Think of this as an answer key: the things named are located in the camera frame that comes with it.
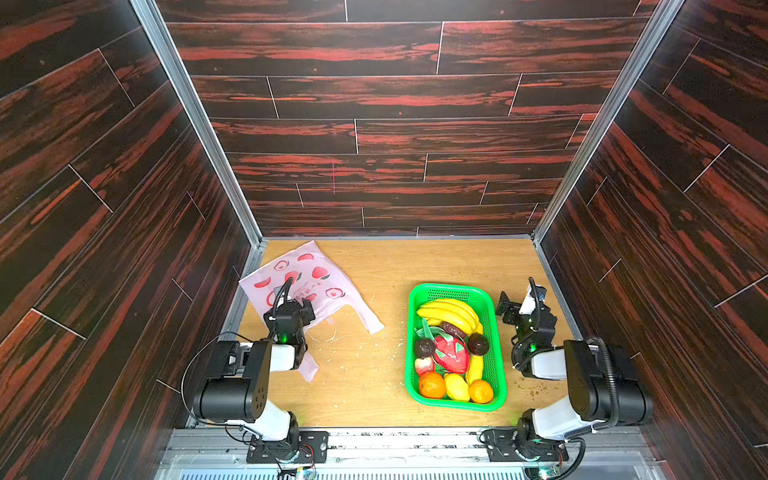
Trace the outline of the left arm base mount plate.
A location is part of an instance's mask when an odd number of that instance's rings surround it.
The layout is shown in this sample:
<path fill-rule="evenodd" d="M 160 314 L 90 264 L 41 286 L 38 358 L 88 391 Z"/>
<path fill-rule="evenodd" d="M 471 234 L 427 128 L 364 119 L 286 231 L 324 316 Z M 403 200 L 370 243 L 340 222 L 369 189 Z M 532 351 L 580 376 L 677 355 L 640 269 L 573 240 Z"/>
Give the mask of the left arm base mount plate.
<path fill-rule="evenodd" d="M 327 460 L 330 434 L 322 430 L 290 431 L 284 440 L 251 440 L 247 464 L 323 464 Z"/>

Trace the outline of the pink printed plastic bag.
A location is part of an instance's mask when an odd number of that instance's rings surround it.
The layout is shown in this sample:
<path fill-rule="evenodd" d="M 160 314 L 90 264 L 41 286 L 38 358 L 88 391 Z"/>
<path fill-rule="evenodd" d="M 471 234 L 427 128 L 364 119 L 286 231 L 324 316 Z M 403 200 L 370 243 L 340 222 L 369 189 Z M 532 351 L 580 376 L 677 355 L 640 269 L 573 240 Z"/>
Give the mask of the pink printed plastic bag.
<path fill-rule="evenodd" d="M 267 321 L 277 301 L 280 288 L 290 284 L 290 300 L 311 303 L 315 318 L 309 325 L 322 322 L 344 306 L 351 307 L 371 334 L 384 329 L 350 278 L 326 256 L 313 241 L 289 251 L 240 280 L 256 312 Z"/>

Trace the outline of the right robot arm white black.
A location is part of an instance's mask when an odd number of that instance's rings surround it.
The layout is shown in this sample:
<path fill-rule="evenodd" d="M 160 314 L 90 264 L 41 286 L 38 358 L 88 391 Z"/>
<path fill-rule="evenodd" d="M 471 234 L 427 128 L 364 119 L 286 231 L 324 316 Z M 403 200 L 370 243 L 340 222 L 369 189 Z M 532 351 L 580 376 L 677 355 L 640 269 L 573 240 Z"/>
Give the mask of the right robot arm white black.
<path fill-rule="evenodd" d="M 580 435 L 650 422 L 653 399 L 624 350 L 597 337 L 554 345 L 557 318 L 545 297 L 546 289 L 533 283 L 523 301 L 501 293 L 496 306 L 502 322 L 515 328 L 513 368 L 526 378 L 567 384 L 564 398 L 522 414 L 513 439 L 518 454 L 545 458 Z"/>

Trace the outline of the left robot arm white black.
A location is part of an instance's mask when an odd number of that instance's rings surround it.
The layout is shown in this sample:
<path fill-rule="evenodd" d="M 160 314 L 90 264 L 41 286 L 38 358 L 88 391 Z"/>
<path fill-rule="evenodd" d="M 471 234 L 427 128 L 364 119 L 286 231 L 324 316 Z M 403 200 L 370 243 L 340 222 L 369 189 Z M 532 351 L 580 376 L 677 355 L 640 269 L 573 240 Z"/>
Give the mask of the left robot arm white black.
<path fill-rule="evenodd" d="M 287 462 L 298 455 L 295 414 L 268 399 L 270 374 L 298 370 L 308 350 L 304 328 L 315 319 L 307 299 L 275 303 L 266 314 L 268 335 L 249 342 L 209 342 L 214 353 L 200 387 L 184 407 L 198 422 L 238 426 L 252 434 L 250 448 Z"/>

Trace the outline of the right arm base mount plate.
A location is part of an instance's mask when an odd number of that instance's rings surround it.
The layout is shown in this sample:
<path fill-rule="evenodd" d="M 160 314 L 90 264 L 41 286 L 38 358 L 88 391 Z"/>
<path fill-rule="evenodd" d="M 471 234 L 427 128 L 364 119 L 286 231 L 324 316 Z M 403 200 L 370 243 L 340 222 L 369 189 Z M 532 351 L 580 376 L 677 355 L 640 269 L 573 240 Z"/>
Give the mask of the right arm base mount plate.
<path fill-rule="evenodd" d="M 559 463 L 569 459 L 564 442 L 521 434 L 517 429 L 485 429 L 477 439 L 485 447 L 491 462 Z"/>

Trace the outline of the dark round fake mangosteen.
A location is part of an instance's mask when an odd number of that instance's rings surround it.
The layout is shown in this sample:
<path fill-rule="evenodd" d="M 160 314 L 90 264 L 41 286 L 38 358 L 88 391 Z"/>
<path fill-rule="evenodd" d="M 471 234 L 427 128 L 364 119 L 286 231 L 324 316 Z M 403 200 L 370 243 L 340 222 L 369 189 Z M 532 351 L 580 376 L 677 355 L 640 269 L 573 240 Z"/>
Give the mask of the dark round fake mangosteen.
<path fill-rule="evenodd" d="M 431 358 L 435 354 L 436 345 L 433 340 L 419 338 L 414 342 L 413 350 L 417 358 Z"/>
<path fill-rule="evenodd" d="M 490 351 L 489 340 L 480 333 L 471 334 L 466 340 L 467 348 L 471 355 L 485 356 Z"/>

